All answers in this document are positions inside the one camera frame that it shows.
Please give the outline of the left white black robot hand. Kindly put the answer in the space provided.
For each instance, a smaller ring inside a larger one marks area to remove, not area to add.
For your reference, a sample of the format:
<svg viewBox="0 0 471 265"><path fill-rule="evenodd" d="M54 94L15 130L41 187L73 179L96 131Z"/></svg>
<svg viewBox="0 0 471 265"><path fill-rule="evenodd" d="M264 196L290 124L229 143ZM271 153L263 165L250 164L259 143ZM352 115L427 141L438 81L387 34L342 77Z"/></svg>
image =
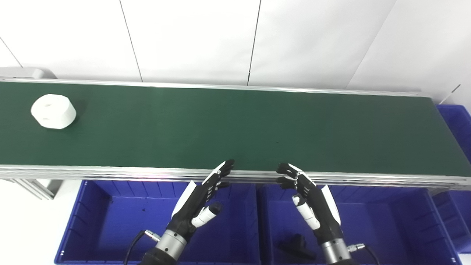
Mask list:
<svg viewBox="0 0 471 265"><path fill-rule="evenodd" d="M229 185L227 181L222 181L222 178L228 176L233 167L234 159L229 159L219 164L202 183L191 181L180 196L166 229L181 236L188 243L197 228L207 224L222 211L222 203L213 202L208 206L206 203L218 189Z"/></svg>

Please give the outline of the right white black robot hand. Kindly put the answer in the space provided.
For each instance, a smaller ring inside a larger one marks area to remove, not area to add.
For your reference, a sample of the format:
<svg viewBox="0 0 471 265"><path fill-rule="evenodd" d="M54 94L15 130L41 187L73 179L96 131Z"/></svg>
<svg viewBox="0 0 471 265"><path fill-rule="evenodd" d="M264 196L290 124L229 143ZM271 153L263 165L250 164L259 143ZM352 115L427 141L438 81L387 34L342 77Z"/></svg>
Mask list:
<svg viewBox="0 0 471 265"><path fill-rule="evenodd" d="M303 170L292 164L280 163L276 172L282 175L276 180L281 188L296 191L293 203L313 230L318 245L344 238L339 211L327 185L319 188Z"/></svg>

